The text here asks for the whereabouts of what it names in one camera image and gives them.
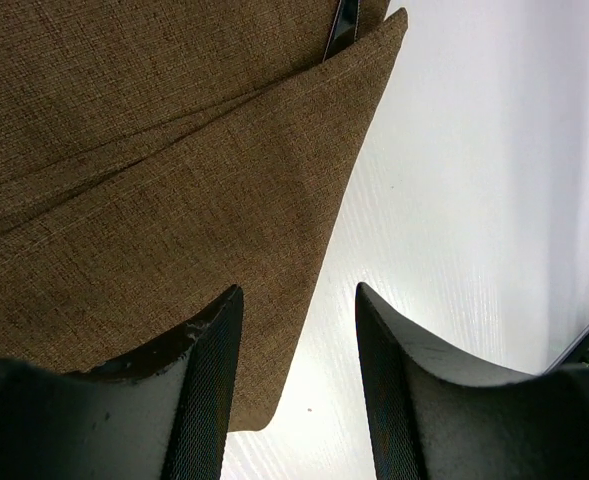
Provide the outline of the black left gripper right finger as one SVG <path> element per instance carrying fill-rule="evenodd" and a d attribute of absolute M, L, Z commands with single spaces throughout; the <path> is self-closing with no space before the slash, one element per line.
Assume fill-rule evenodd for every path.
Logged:
<path fill-rule="evenodd" d="M 369 285 L 355 325 L 380 479 L 589 479 L 589 369 L 528 375 L 472 355 Z"/>

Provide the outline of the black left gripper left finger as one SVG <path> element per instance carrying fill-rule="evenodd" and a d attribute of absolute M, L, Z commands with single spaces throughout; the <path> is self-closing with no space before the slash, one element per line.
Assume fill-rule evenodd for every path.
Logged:
<path fill-rule="evenodd" d="M 216 479 L 243 322 L 232 286 L 86 372 L 0 359 L 0 479 Z"/>

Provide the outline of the brown cloth napkin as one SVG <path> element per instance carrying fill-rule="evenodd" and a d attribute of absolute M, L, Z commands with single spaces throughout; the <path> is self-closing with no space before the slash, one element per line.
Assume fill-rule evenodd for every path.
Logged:
<path fill-rule="evenodd" d="M 85 370 L 241 286 L 230 429 L 277 408 L 408 27 L 365 1 L 0 1 L 0 357 Z"/>

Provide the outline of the green handled knife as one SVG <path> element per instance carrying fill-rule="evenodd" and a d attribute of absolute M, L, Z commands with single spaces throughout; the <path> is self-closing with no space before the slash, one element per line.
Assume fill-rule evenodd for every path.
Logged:
<path fill-rule="evenodd" d="M 345 50 L 356 41 L 359 16 L 359 0 L 338 1 L 328 41 L 322 57 L 323 62 Z"/>

